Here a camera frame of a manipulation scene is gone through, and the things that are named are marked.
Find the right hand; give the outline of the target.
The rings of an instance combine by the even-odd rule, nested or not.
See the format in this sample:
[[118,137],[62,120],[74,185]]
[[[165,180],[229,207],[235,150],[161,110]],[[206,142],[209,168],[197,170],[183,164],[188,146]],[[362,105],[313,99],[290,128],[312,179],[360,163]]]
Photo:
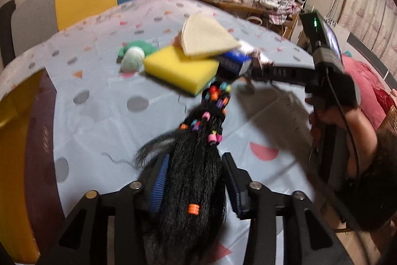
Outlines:
[[[372,163],[377,150],[377,135],[370,120],[360,108],[344,108],[344,116],[353,135],[353,140],[359,158],[359,170],[362,174]],[[346,124],[337,107],[327,110],[315,109],[309,115],[310,133],[313,137],[313,146],[319,147],[324,125],[337,125],[347,130]]]

